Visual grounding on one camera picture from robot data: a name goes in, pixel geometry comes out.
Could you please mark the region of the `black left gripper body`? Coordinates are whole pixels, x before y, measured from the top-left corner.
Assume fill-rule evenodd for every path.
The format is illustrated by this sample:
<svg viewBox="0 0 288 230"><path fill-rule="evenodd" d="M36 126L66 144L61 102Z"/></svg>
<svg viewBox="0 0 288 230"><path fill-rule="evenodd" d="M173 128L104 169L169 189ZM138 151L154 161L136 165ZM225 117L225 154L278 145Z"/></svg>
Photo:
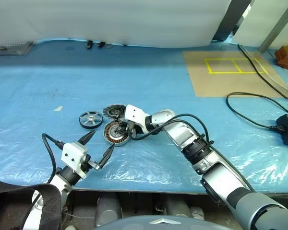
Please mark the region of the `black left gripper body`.
<svg viewBox="0 0 288 230"><path fill-rule="evenodd" d="M80 179L84 179L86 174L93 168L89 161L91 160L91 156L86 154L85 156L81 157L81 171L84 173L84 176L79 176Z"/></svg>

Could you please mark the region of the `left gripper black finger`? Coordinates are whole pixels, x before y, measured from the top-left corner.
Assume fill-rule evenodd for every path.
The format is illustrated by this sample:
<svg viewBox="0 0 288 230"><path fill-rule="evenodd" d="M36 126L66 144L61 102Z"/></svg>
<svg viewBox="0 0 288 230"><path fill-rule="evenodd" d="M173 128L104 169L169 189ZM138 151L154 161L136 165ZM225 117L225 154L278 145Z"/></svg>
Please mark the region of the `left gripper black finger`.
<svg viewBox="0 0 288 230"><path fill-rule="evenodd" d="M86 145L90 139L93 137L93 135L95 134L95 131L90 131L87 134L85 134L84 136L82 136L81 138L78 139L78 142L82 145Z"/></svg>
<svg viewBox="0 0 288 230"><path fill-rule="evenodd" d="M110 157L111 157L111 155L112 155L112 152L113 152L114 148L115 148L115 144L112 144L112 145L111 145L109 148L107 148L107 150L104 152L103 157L102 157L102 159L100 160L100 162L97 162L97 163L96 163L95 169L96 169L97 171L100 170L100 169L102 169L102 168L106 165L107 161L110 159Z"/></svg>

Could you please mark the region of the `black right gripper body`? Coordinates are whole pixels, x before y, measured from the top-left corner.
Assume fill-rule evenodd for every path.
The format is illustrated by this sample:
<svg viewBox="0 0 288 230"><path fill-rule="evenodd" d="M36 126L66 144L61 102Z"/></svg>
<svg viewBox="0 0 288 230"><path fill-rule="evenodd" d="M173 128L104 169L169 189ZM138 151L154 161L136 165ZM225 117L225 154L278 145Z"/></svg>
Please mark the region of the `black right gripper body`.
<svg viewBox="0 0 288 230"><path fill-rule="evenodd" d="M129 138L136 138L138 134L144 134L142 127L133 121L127 122L127 131Z"/></svg>

